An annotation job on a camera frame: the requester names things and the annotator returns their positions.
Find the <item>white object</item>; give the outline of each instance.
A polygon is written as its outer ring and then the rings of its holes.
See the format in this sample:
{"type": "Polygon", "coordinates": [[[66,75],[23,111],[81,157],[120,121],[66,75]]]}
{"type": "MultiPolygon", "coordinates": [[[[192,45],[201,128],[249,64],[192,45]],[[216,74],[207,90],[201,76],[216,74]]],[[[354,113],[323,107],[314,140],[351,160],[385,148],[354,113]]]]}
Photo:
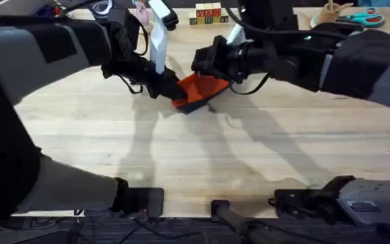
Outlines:
{"type": "Polygon", "coordinates": [[[318,15],[315,15],[315,16],[312,17],[311,23],[310,23],[311,28],[316,27],[316,25],[317,25],[317,18],[318,18],[318,15]]]}
{"type": "Polygon", "coordinates": [[[154,15],[154,27],[150,34],[150,60],[156,64],[156,72],[162,74],[165,70],[165,59],[167,57],[167,27],[163,24],[162,18],[168,16],[171,10],[161,0],[150,0],[148,2],[154,15]]]}
{"type": "Polygon", "coordinates": [[[109,14],[109,11],[112,8],[112,0],[104,0],[100,1],[98,3],[95,3],[92,7],[92,10],[94,11],[94,16],[98,18],[106,18],[106,16],[109,14]],[[105,5],[106,8],[102,11],[100,11],[101,6],[105,5]]]}
{"type": "Polygon", "coordinates": [[[239,24],[236,24],[234,28],[231,30],[231,33],[227,38],[227,45],[239,45],[246,41],[246,37],[244,36],[244,29],[239,24]]]}

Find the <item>wooden table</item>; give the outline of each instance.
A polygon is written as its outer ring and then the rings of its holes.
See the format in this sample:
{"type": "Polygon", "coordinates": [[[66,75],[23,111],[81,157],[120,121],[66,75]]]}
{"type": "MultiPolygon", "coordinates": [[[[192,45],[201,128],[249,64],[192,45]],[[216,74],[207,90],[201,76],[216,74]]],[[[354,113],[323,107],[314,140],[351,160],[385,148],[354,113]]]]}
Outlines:
{"type": "MultiPolygon", "coordinates": [[[[319,10],[295,9],[301,29],[319,10]]],[[[167,65],[181,78],[191,74],[195,50],[233,26],[189,26],[188,11],[177,9],[180,24],[169,33],[167,65]]],[[[381,13],[390,33],[390,8],[381,13]]],[[[209,216],[212,199],[229,199],[244,215],[274,217],[267,198],[278,188],[320,188],[339,175],[390,180],[390,108],[285,82],[270,80],[251,96],[227,91],[183,115],[167,99],[131,95],[95,67],[44,87],[16,110],[54,159],[131,186],[163,187],[164,216],[209,216]]]]}

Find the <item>teal scissors handle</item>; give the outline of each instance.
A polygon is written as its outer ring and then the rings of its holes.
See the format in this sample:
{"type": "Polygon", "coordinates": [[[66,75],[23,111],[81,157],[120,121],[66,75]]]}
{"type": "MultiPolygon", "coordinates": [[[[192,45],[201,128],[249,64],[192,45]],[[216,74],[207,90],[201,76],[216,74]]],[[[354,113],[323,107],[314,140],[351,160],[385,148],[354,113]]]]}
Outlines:
{"type": "Polygon", "coordinates": [[[338,20],[343,22],[360,23],[365,27],[379,27],[385,23],[385,17],[379,14],[376,7],[369,7],[362,13],[340,16],[338,20]]]}
{"type": "Polygon", "coordinates": [[[352,14],[354,18],[363,18],[363,17],[371,17],[371,16],[379,16],[380,12],[378,11],[378,8],[376,7],[368,7],[365,9],[365,11],[358,13],[358,14],[352,14]]]}
{"type": "Polygon", "coordinates": [[[367,27],[376,27],[385,23],[385,17],[383,15],[367,16],[362,18],[355,18],[353,21],[361,23],[367,27]]]}

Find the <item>cable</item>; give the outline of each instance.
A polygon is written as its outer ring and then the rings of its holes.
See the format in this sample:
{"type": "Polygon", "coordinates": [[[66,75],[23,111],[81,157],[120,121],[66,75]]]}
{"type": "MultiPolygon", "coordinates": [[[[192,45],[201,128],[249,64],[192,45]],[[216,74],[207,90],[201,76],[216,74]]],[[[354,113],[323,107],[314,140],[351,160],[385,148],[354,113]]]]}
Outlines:
{"type": "Polygon", "coordinates": [[[191,236],[194,236],[194,235],[202,235],[204,237],[204,244],[209,244],[210,241],[209,241],[209,237],[207,236],[207,234],[204,232],[204,231],[194,231],[194,232],[187,232],[187,233],[183,233],[183,234],[180,234],[180,235],[175,235],[175,236],[169,236],[169,235],[165,235],[165,234],[162,234],[160,232],[158,232],[157,230],[154,230],[152,228],[150,228],[149,226],[146,226],[145,224],[139,222],[137,219],[134,219],[135,220],[135,223],[147,230],[148,232],[156,235],[156,236],[159,236],[159,237],[162,237],[164,239],[168,239],[168,240],[176,240],[176,239],[180,239],[180,238],[183,238],[183,237],[191,237],[191,236]]]}
{"type": "Polygon", "coordinates": [[[2,226],[0,225],[0,230],[41,230],[41,229],[44,229],[44,228],[49,228],[51,226],[54,226],[56,225],[58,222],[64,220],[66,218],[58,218],[56,219],[55,221],[53,222],[50,222],[48,224],[45,224],[45,225],[42,225],[42,226],[36,226],[36,227],[28,227],[28,228],[9,228],[9,227],[6,227],[6,226],[2,226]]]}
{"type": "Polygon", "coordinates": [[[258,90],[260,90],[260,88],[264,85],[264,83],[270,78],[270,73],[267,73],[265,74],[265,76],[262,78],[262,80],[260,81],[260,83],[258,84],[258,86],[256,88],[254,88],[252,91],[248,91],[248,92],[238,92],[236,91],[234,88],[233,88],[233,85],[231,84],[230,85],[230,89],[235,93],[235,94],[239,94],[239,95],[251,95],[251,94],[254,94],[255,92],[257,92],[258,90]]]}
{"type": "Polygon", "coordinates": [[[347,38],[347,36],[345,35],[341,35],[341,34],[336,34],[336,33],[330,33],[330,32],[327,32],[327,31],[319,31],[319,30],[263,30],[261,28],[257,28],[257,27],[254,27],[254,26],[251,26],[250,24],[247,24],[245,22],[243,22],[242,20],[240,20],[230,9],[230,6],[228,4],[226,4],[225,6],[225,10],[227,11],[228,15],[230,16],[230,18],[237,24],[239,24],[240,26],[243,26],[245,28],[247,28],[248,30],[250,31],[255,31],[255,32],[258,32],[258,33],[263,33],[264,35],[267,35],[267,36],[278,36],[278,35],[301,35],[301,36],[308,36],[308,35],[317,35],[317,36],[321,36],[321,37],[330,37],[330,38],[334,38],[334,39],[339,39],[339,40],[345,40],[347,38]]]}
{"type": "Polygon", "coordinates": [[[293,237],[305,239],[307,241],[313,241],[313,242],[317,242],[317,243],[321,243],[321,244],[334,244],[334,243],[331,243],[329,241],[322,241],[320,239],[317,239],[317,238],[314,238],[314,237],[311,237],[308,235],[284,230],[283,228],[280,228],[277,226],[272,226],[270,224],[266,224],[265,222],[262,222],[261,220],[256,220],[254,218],[248,218],[248,220],[244,224],[241,225],[240,229],[236,233],[238,233],[242,237],[242,240],[244,240],[244,237],[248,234],[248,230],[251,228],[251,226],[255,227],[257,224],[262,225],[263,227],[266,227],[266,228],[270,228],[272,230],[277,230],[277,231],[283,232],[283,233],[290,235],[290,236],[293,236],[293,237]]]}
{"type": "Polygon", "coordinates": [[[67,7],[65,9],[63,9],[61,11],[60,15],[61,15],[61,17],[64,17],[66,14],[70,13],[73,10],[79,9],[81,7],[84,7],[84,6],[92,4],[92,3],[97,3],[98,1],[103,1],[103,0],[86,0],[86,1],[84,1],[82,3],[75,4],[73,6],[70,6],[70,7],[67,7]]]}
{"type": "Polygon", "coordinates": [[[117,77],[120,77],[120,79],[126,84],[127,88],[129,88],[129,91],[132,93],[132,94],[140,94],[143,92],[144,88],[142,87],[142,85],[139,85],[139,91],[135,91],[131,85],[129,85],[129,82],[127,82],[127,80],[122,77],[121,75],[116,75],[117,77]]]}
{"type": "Polygon", "coordinates": [[[121,241],[118,242],[118,244],[125,242],[131,235],[135,234],[135,232],[137,232],[138,230],[139,230],[139,227],[136,226],[133,230],[131,230],[129,233],[127,233],[127,235],[125,237],[123,237],[121,239],[121,241]]]}

